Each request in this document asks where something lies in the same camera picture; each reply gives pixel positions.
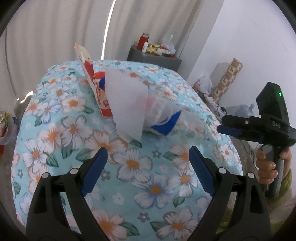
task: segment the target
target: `bed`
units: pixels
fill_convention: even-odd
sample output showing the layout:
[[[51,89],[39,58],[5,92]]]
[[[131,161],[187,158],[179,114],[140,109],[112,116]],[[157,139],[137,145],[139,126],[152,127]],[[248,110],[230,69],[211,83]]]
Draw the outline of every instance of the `bed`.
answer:
[[[15,146],[11,178],[18,220],[26,226],[44,172],[65,174],[103,146],[108,162],[86,202],[109,239],[186,238],[212,198],[192,171],[190,147],[196,145],[217,166],[242,175],[235,147],[217,132],[216,117],[176,72],[127,61],[93,64],[95,72],[109,67],[142,76],[151,92],[180,105],[183,112],[197,113],[205,125],[191,120],[187,129],[174,128],[166,137],[145,131],[141,143],[126,143],[118,137],[112,117],[102,117],[80,63],[50,67],[34,90]],[[69,225],[79,231],[66,195],[61,196]]]

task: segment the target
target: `red bottle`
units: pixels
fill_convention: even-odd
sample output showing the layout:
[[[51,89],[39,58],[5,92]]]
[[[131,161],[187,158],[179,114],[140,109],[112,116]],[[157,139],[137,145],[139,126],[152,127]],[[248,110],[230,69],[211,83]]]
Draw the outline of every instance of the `red bottle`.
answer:
[[[148,42],[148,39],[149,39],[149,34],[143,33],[142,36],[140,37],[137,49],[142,51],[144,43]]]

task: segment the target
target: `hand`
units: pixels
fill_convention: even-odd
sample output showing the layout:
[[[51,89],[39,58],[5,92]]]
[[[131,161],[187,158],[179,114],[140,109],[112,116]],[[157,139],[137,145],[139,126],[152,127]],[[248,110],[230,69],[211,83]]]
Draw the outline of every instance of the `hand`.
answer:
[[[266,160],[265,153],[261,150],[257,151],[256,157],[257,157],[256,166],[259,168],[258,170],[259,183],[266,184],[266,185],[271,184],[278,175],[277,170],[274,170],[276,167],[276,164],[273,161]],[[281,152],[279,157],[285,161],[284,172],[283,172],[283,178],[285,178],[291,166],[292,153],[290,148],[289,147],[285,148]]]

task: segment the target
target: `gray floor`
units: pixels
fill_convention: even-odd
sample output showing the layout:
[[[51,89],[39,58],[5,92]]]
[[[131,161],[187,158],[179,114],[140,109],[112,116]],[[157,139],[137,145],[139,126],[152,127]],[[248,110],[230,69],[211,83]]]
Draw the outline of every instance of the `gray floor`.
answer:
[[[16,117],[19,119],[19,123],[21,122],[22,116],[29,101],[30,97],[27,98],[24,103],[19,104],[15,110],[15,114]],[[255,175],[257,175],[257,169],[255,168],[253,160],[251,159],[251,156],[249,154],[249,144],[246,141],[240,141],[232,137],[231,139],[240,156],[244,175],[248,172],[253,172],[255,173]],[[25,233],[25,228],[23,227],[23,225],[20,224],[16,217],[11,189],[10,170],[13,159],[14,147],[15,141],[6,145],[4,149],[4,155],[0,156],[0,201],[2,202],[4,208],[6,209],[8,215],[11,217],[13,222],[23,233]]]

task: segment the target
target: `small gray flower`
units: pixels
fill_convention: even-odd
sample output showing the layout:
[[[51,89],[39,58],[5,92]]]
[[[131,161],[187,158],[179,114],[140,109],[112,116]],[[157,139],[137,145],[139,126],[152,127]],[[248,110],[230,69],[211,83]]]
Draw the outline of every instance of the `small gray flower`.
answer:
[[[22,179],[22,176],[24,175],[22,172],[22,169],[21,170],[19,169],[17,175],[20,177],[20,179]]]
[[[102,178],[102,181],[110,180],[110,172],[104,169],[101,173],[101,178]]]
[[[153,154],[153,157],[157,157],[157,158],[161,157],[161,152],[159,152],[158,150],[153,151],[152,154]]]
[[[150,217],[148,216],[148,213],[139,213],[137,219],[140,220],[142,223],[145,223],[146,221],[150,220]]]

